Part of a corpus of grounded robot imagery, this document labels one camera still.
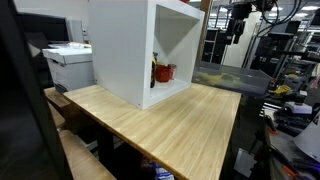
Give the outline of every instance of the computer monitor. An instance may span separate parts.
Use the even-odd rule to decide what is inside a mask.
[[[66,18],[18,13],[25,33],[42,32],[48,41],[69,41]]]

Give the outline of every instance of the cabinet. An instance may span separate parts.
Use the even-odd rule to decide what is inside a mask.
[[[204,12],[181,1],[90,0],[97,84],[140,109],[191,85]],[[176,79],[150,88],[153,52],[176,64]]]

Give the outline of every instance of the light wood tabletop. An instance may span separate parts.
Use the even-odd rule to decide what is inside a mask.
[[[75,180],[116,179],[74,135],[67,130],[59,133],[61,143]]]
[[[65,124],[65,119],[61,116],[61,114],[48,102],[49,109],[51,111],[51,115],[54,121],[54,124],[57,128],[62,128]]]
[[[99,85],[64,96],[178,179],[219,179],[241,97],[192,84],[141,111]]]
[[[55,87],[44,89],[44,94],[50,102],[57,105],[60,109],[70,104],[70,101],[66,100],[62,94],[58,93]]]

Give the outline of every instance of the cable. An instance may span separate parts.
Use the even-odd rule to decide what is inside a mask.
[[[268,26],[268,27],[266,27],[266,28],[264,28],[264,29],[262,29],[260,32],[258,32],[258,33],[257,33],[257,37],[265,36],[266,34],[268,34],[268,33],[273,29],[274,26],[277,26],[277,25],[280,25],[280,24],[284,24],[284,23],[289,22],[289,21],[292,19],[292,17],[293,17],[299,10],[301,10],[301,9],[307,4],[307,2],[306,2],[306,3],[304,3],[304,4],[301,6],[301,3],[302,3],[302,0],[299,0],[299,1],[298,1],[298,4],[297,4],[297,0],[295,0],[295,1],[294,1],[293,8],[292,8],[291,12],[287,15],[287,17],[285,17],[283,20],[277,22],[277,20],[279,19],[280,13],[279,13],[278,3],[277,3],[277,1],[275,1],[275,5],[276,5],[276,8],[277,8],[277,18],[276,18],[276,21],[275,21],[275,22],[270,22],[270,21],[265,17],[265,12],[262,12],[262,18],[263,18],[263,20],[265,20],[268,24],[271,24],[271,25]],[[267,29],[269,29],[268,32],[266,32],[266,33],[263,34],[262,36],[259,36],[263,31],[265,31],[265,30],[267,30]]]

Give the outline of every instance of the orange object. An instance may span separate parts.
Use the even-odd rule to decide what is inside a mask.
[[[271,134],[278,134],[278,131],[273,131],[270,127],[268,127],[268,131],[269,131]]]
[[[284,172],[286,172],[291,177],[296,177],[297,176],[297,174],[292,172],[287,166],[282,166],[282,169],[284,170]]]

